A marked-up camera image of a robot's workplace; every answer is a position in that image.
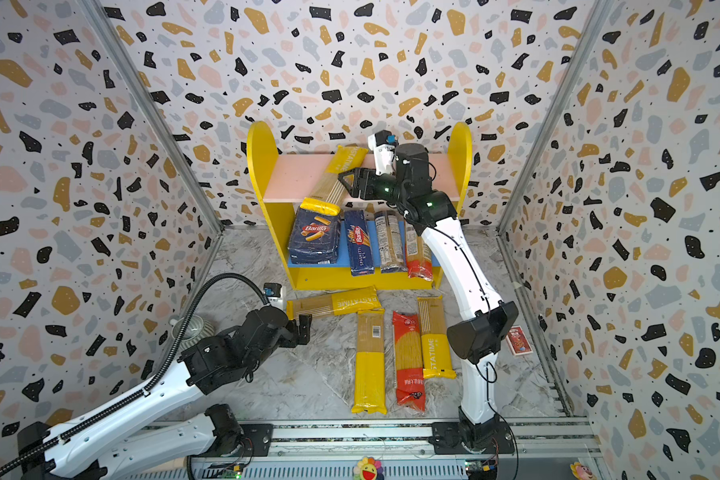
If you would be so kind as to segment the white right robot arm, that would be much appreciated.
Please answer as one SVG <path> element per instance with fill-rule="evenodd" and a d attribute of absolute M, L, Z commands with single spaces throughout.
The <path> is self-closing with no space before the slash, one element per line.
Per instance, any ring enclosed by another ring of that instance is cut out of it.
<path fill-rule="evenodd" d="M 338 181 L 354 198 L 383 201 L 411 225 L 438 260 L 455 295 L 461 321 L 446 330 L 448 343 L 462 361 L 463 393 L 459 421 L 452 434 L 435 433 L 433 444 L 461 445 L 473 452 L 498 446 L 505 425 L 495 406 L 495 363 L 502 342 L 519 315 L 482 272 L 465 239 L 449 196 L 434 188 L 436 170 L 427 149 L 416 143 L 392 150 L 381 171 L 354 168 Z"/>

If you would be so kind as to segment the red bottom spaghetti bag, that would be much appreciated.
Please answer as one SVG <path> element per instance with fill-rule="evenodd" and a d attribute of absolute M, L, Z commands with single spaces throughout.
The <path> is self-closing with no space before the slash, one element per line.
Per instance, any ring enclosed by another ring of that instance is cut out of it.
<path fill-rule="evenodd" d="M 392 323 L 397 403 L 424 412 L 426 391 L 418 317 L 394 312 Z"/>

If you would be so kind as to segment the yellow Pastatime spaghetti bag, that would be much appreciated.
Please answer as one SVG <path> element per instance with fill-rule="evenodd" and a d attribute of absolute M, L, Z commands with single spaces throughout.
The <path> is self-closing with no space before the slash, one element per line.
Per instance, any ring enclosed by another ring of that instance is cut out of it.
<path fill-rule="evenodd" d="M 418 319 L 421 331 L 423 376 L 455 379 L 446 335 L 447 324 L 441 297 L 419 297 Z"/>

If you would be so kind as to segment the red spaghetti bag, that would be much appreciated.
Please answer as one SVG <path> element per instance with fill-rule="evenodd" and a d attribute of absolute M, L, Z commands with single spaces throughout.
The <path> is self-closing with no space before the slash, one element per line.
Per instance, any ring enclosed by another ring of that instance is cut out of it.
<path fill-rule="evenodd" d="M 431 251 L 410 224 L 405 225 L 405 254 L 409 278 L 433 280 Z"/>
<path fill-rule="evenodd" d="M 418 317 L 394 312 L 392 323 L 397 403 L 424 412 L 426 391 Z"/>

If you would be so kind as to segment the dark label spaghetti bag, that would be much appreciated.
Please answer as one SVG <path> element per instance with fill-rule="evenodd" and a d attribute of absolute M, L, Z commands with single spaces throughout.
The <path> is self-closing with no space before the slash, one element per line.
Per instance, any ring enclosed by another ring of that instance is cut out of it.
<path fill-rule="evenodd" d="M 382 274 L 401 272 L 405 266 L 401 233 L 397 216 L 393 211 L 374 214 L 377 244 Z"/>

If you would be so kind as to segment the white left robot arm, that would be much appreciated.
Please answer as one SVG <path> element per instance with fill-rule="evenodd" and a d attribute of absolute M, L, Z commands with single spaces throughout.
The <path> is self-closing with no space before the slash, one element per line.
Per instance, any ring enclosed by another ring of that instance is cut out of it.
<path fill-rule="evenodd" d="M 56 443 L 23 463 L 23 478 L 116 479 L 180 457 L 219 456 L 238 449 L 262 455 L 227 405 L 212 405 L 172 427 L 142 429 L 223 386 L 251 380 L 277 349 L 308 344 L 311 324 L 309 314 L 291 319 L 277 307 L 264 306 L 249 312 L 242 324 L 181 352 L 156 386 L 139 385 L 66 424 L 36 423 L 20 433 L 21 453 L 47 440 Z"/>

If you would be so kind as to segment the blue Barilla pasta box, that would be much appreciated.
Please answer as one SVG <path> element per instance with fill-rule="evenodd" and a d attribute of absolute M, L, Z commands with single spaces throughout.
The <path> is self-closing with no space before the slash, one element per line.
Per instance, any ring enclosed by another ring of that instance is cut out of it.
<path fill-rule="evenodd" d="M 339 240 L 338 216 L 298 208 L 288 242 L 290 261 L 296 265 L 333 264 L 339 257 Z"/>

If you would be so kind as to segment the yellow spaghetti bag front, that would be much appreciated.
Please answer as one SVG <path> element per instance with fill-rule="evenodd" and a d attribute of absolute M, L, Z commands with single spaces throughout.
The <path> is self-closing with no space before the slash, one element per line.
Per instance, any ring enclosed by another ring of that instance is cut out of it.
<path fill-rule="evenodd" d="M 300 208 L 323 216 L 338 216 L 347 193 L 339 175 L 362 165 L 366 148 L 339 146 L 312 192 L 304 198 Z"/>

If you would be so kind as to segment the yellow spaghetti bag crosswise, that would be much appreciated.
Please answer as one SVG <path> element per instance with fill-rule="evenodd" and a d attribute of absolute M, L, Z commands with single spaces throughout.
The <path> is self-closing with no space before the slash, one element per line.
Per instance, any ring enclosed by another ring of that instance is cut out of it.
<path fill-rule="evenodd" d="M 325 293 L 286 302 L 286 314 L 291 320 L 298 320 L 301 315 L 311 315 L 313 319 L 318 319 L 381 308 L 374 287 Z"/>

